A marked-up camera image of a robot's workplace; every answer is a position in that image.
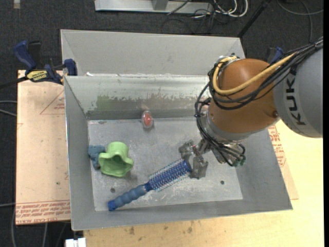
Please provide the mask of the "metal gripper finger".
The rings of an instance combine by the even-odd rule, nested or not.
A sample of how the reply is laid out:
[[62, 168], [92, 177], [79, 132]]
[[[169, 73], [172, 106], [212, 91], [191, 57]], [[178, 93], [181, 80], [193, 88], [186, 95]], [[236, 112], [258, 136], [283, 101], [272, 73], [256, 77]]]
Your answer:
[[195, 157], [200, 155], [193, 140], [185, 142], [182, 146], [179, 147], [178, 151], [182, 159], [189, 159], [190, 156]]
[[192, 179], [201, 179], [206, 176], [208, 161], [204, 160], [202, 155], [195, 155], [193, 157], [193, 166], [190, 174], [190, 178]]

